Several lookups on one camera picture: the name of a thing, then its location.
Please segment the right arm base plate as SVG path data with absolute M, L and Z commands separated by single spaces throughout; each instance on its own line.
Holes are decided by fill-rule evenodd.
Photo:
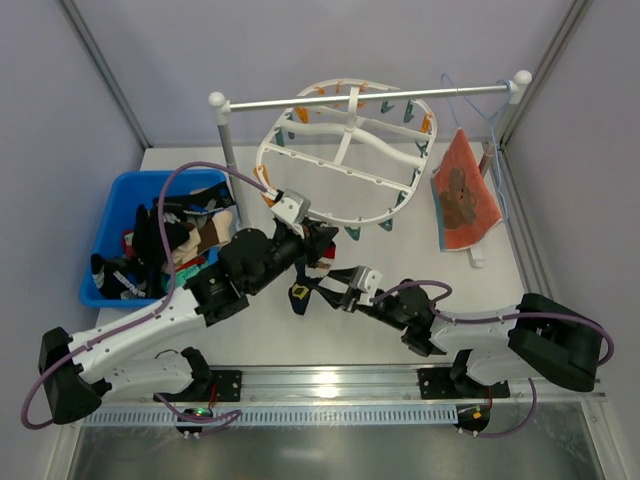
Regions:
M 485 386 L 466 374 L 452 373 L 450 367 L 421 368 L 416 371 L 422 400 L 477 399 L 488 401 L 510 397 L 507 382 Z

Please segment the blue plastic bin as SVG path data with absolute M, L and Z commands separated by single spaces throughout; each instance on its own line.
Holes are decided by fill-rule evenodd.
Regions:
M 112 184 L 103 217 L 93 244 L 93 253 L 107 259 L 122 256 L 121 240 L 126 230 L 132 230 L 139 205 L 153 205 L 160 195 L 171 170 L 137 171 L 120 175 Z M 189 169 L 180 173 L 171 183 L 168 196 L 187 195 L 192 191 L 212 187 L 226 180 L 225 175 L 213 169 Z M 96 288 L 88 264 L 79 290 L 80 301 L 91 308 L 139 309 L 155 302 L 155 299 L 110 300 Z

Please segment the pile of socks in bin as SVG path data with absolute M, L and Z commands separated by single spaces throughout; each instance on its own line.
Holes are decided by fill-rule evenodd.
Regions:
M 160 299 L 166 295 L 170 287 L 170 270 L 175 270 L 175 284 L 183 285 L 188 279 L 200 273 L 201 270 L 213 264 L 217 259 L 217 251 L 224 245 L 200 252 L 200 235 L 198 230 L 208 218 L 220 211 L 206 216 L 181 215 L 164 212 L 159 207 L 159 196 L 153 199 L 153 205 L 147 210 L 156 208 L 162 241 L 166 251 L 166 262 L 160 270 L 150 270 L 136 255 L 133 246 L 133 231 L 126 230 L 121 244 L 124 250 L 122 256 L 129 260 L 138 259 L 147 269 L 147 298 Z

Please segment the white oval clip hanger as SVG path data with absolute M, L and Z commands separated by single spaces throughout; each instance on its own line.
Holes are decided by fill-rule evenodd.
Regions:
M 265 187 L 310 199 L 311 216 L 359 240 L 365 227 L 390 232 L 414 196 L 437 136 L 421 99 L 381 99 L 391 85 L 354 78 L 317 82 L 301 98 L 352 96 L 356 105 L 287 107 L 258 147 L 253 174 Z

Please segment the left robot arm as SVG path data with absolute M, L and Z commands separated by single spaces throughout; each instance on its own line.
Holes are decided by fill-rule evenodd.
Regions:
M 277 222 L 272 237 L 243 229 L 219 250 L 215 263 L 156 303 L 102 328 L 70 334 L 56 327 L 46 332 L 36 386 L 45 392 L 51 423 L 83 419 L 119 393 L 197 399 L 211 373 L 196 349 L 154 361 L 138 361 L 137 356 L 246 309 L 249 297 L 295 263 L 317 262 L 337 233 L 335 227 L 310 220 L 303 222 L 301 233 Z

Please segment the beige brown striped sock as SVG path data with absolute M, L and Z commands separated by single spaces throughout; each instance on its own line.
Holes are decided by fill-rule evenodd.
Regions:
M 199 251 L 225 245 L 231 240 L 233 215 L 230 211 L 220 211 L 208 218 L 198 230 L 200 235 Z

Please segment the white drying rack stand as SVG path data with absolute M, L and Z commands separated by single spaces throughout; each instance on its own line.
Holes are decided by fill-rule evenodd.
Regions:
M 274 203 L 278 190 L 306 195 L 313 220 L 339 227 L 358 240 L 365 227 L 386 231 L 395 216 L 426 187 L 428 238 L 442 253 L 462 253 L 484 265 L 479 244 L 504 219 L 497 188 L 480 174 L 470 139 L 457 129 L 437 143 L 436 99 L 499 95 L 504 110 L 515 107 L 532 81 L 526 70 L 495 85 L 402 91 L 362 79 L 315 83 L 292 99 L 233 103 L 213 92 L 226 161 L 232 161 L 229 118 L 236 112 L 276 110 L 279 115 L 259 142 L 253 172 Z

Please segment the aluminium rail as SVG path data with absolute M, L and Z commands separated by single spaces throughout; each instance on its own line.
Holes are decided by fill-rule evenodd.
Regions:
M 213 369 L 243 372 L 241 400 L 236 403 L 284 404 L 357 401 L 422 400 L 416 371 L 445 365 L 373 365 L 328 367 L 218 367 L 192 366 L 181 356 L 131 361 L 112 367 L 93 381 L 84 380 L 74 368 L 64 367 L 44 384 L 46 398 L 59 422 L 84 418 L 103 404 L 157 402 L 204 404 L 199 400 Z

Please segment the orange bear towel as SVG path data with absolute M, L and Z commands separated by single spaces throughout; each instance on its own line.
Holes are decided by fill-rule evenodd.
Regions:
M 430 179 L 443 252 L 476 246 L 503 221 L 463 129 L 456 131 Z

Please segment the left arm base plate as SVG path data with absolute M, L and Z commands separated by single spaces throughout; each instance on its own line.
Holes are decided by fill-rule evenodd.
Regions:
M 243 372 L 241 370 L 213 369 L 211 380 L 199 400 L 207 403 L 236 403 L 241 400 Z

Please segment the black blue sport sock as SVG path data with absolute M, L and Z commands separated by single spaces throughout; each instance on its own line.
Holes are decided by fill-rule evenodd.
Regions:
M 163 211 L 181 215 L 206 216 L 236 205 L 225 181 L 187 195 L 167 196 Z
M 92 254 L 90 259 L 93 283 L 109 300 L 147 298 L 147 269 L 138 260 L 124 257 L 105 258 Z

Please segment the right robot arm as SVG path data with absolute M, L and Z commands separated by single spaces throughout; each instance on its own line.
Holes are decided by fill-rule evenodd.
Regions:
M 413 353 L 449 355 L 455 389 L 471 397 L 502 382 L 542 377 L 575 392 L 590 392 L 602 360 L 604 329 L 553 300 L 526 293 L 512 306 L 476 314 L 438 309 L 426 287 L 406 279 L 383 291 L 380 273 L 365 267 L 332 271 L 343 292 L 318 288 L 334 309 L 359 312 L 401 333 Z

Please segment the navy christmas sock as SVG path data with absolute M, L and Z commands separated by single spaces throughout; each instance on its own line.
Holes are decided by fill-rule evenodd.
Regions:
M 296 279 L 288 290 L 288 299 L 295 314 L 305 315 L 311 293 L 322 280 L 321 276 L 310 276 L 304 264 L 296 266 Z
M 315 263 L 305 267 L 306 276 L 311 279 L 321 279 L 326 277 L 332 268 L 335 256 L 336 244 L 332 241 L 322 256 Z

